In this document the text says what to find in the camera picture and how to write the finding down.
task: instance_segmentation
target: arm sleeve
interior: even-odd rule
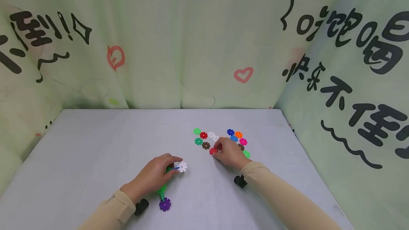
[[[248,185],[260,193],[290,230],[341,229],[322,209],[259,162],[250,162],[241,173]]]
[[[111,198],[102,201],[78,230],[118,230],[134,212],[135,205],[130,198],[118,190]]]

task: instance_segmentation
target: heart drawing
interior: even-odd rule
[[[117,58],[114,57],[113,59],[111,59],[113,53],[115,51],[119,51],[121,52],[121,59],[119,61],[117,61]],[[111,68],[116,72],[116,69],[119,68],[120,66],[124,65],[125,63],[125,54],[124,54],[124,50],[122,50],[122,48],[118,45],[114,45],[113,47],[109,47],[108,46],[108,52],[107,52],[107,60],[108,60],[108,64],[111,66]]]
[[[251,67],[247,67],[245,69],[237,69],[234,72],[234,78],[239,81],[240,83],[247,83],[247,81],[250,79],[250,77],[253,75],[254,69]]]

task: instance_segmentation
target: curtain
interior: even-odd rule
[[[409,3],[328,16],[276,107],[355,229],[408,229]]]
[[[356,229],[409,225],[405,0],[0,0],[0,7],[0,193],[61,109],[278,107]],[[376,113],[382,109],[400,112],[398,129],[384,119],[393,115]],[[370,132],[365,121],[384,125],[384,146],[357,132]]]

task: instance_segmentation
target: tabletop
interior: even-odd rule
[[[6,230],[75,229],[149,160],[171,153],[188,169],[167,185],[170,210],[149,195],[124,229],[285,229],[250,187],[234,184],[239,173],[196,144],[195,128],[241,132],[252,160],[352,229],[278,109],[63,110],[0,197],[0,222]]]

